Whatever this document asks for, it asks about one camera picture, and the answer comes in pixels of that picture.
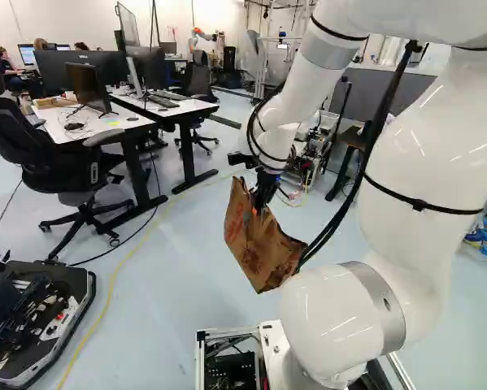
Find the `person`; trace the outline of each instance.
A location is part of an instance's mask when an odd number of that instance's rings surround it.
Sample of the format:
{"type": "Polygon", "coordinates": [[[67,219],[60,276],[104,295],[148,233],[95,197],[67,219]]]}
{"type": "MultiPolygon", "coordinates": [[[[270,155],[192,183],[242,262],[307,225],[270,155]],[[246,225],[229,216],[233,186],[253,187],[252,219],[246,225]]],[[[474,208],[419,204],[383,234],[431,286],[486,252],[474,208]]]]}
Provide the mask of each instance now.
{"type": "Polygon", "coordinates": [[[48,41],[43,38],[35,38],[33,40],[33,49],[34,50],[44,50],[48,45],[48,41]]]}
{"type": "Polygon", "coordinates": [[[17,92],[24,88],[24,83],[19,78],[23,70],[14,67],[8,57],[7,49],[2,46],[0,46],[0,73],[3,75],[8,90],[17,92]]]}
{"type": "Polygon", "coordinates": [[[84,42],[76,42],[74,46],[75,46],[75,50],[85,50],[85,51],[89,50],[88,45],[86,45],[84,42]]]}

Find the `computer mouse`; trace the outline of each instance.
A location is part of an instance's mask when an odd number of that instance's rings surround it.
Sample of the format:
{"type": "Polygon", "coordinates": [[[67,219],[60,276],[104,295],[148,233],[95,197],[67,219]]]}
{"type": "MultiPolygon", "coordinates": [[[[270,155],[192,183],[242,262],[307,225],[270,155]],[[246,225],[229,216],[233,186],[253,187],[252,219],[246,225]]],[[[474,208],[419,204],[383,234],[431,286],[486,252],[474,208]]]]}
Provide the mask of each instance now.
{"type": "Polygon", "coordinates": [[[83,128],[84,124],[78,123],[78,122],[71,122],[66,125],[64,125],[65,130],[78,130],[79,128],[83,128]]]}

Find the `robotic arm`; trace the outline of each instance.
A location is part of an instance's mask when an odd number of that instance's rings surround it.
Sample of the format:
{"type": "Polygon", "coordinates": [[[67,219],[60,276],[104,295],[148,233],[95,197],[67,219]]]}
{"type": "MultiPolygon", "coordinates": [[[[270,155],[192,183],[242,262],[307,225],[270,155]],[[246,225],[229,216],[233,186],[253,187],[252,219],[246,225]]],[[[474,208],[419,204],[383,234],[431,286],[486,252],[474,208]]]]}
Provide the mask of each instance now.
{"type": "MultiPolygon", "coordinates": [[[[284,88],[243,126],[240,151],[264,167],[256,207],[272,199],[299,123],[333,90],[368,33],[453,49],[447,69],[371,152],[359,219],[372,250],[357,262],[302,271],[281,288],[291,353],[307,378],[336,389],[367,361],[434,328],[451,258],[487,199],[487,0],[320,0],[284,88]]],[[[289,388],[270,379],[272,388],[289,388]]]]}
{"type": "Polygon", "coordinates": [[[218,39],[218,34],[205,34],[201,28],[195,27],[191,32],[193,36],[189,39],[189,52],[192,54],[196,45],[198,44],[198,37],[205,39],[206,41],[216,42],[218,39]]]}

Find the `paper bag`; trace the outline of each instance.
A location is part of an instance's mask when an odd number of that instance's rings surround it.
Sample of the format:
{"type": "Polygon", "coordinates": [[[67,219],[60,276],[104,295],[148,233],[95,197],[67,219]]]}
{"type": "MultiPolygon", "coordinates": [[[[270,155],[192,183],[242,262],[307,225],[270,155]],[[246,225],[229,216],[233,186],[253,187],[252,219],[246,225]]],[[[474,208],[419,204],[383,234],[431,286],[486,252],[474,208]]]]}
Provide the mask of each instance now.
{"type": "Polygon", "coordinates": [[[307,246],[284,234],[267,206],[255,214],[245,181],[237,177],[233,177],[224,237],[257,293],[281,286],[295,272],[307,246]]]}

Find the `black desk leg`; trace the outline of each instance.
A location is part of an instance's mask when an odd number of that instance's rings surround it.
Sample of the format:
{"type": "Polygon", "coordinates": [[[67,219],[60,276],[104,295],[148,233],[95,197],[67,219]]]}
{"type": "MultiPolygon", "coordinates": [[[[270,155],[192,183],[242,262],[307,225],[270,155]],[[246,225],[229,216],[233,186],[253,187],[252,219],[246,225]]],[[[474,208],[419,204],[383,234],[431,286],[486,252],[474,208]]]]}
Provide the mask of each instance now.
{"type": "Polygon", "coordinates": [[[184,164],[185,182],[178,184],[172,189],[175,195],[181,193],[186,189],[190,189],[194,185],[201,183],[211,176],[217,175],[217,169],[211,169],[201,175],[196,176],[194,173],[194,156],[193,156],[193,139],[191,137],[190,123],[180,123],[180,138],[181,138],[181,159],[184,164]]]}
{"type": "Polygon", "coordinates": [[[335,184],[333,185],[332,189],[326,194],[326,199],[328,202],[331,202],[335,196],[341,191],[342,186],[345,184],[348,179],[346,178],[346,172],[348,171],[348,164],[350,163],[351,156],[354,155],[355,148],[353,146],[348,146],[346,149],[346,154],[344,155],[344,159],[342,160],[341,169],[339,169],[339,174],[337,175],[337,180],[335,180],[335,184]]]}
{"type": "Polygon", "coordinates": [[[136,140],[126,138],[120,143],[122,145],[122,150],[124,151],[126,166],[128,167],[133,191],[135,192],[135,198],[137,199],[137,206],[113,218],[111,221],[104,223],[101,228],[97,228],[98,234],[103,234],[108,229],[111,230],[117,228],[128,222],[130,219],[136,218],[138,215],[167,202],[167,197],[165,195],[153,199],[149,197],[146,184],[146,172],[142,169],[142,165],[138,159],[136,140]]]}

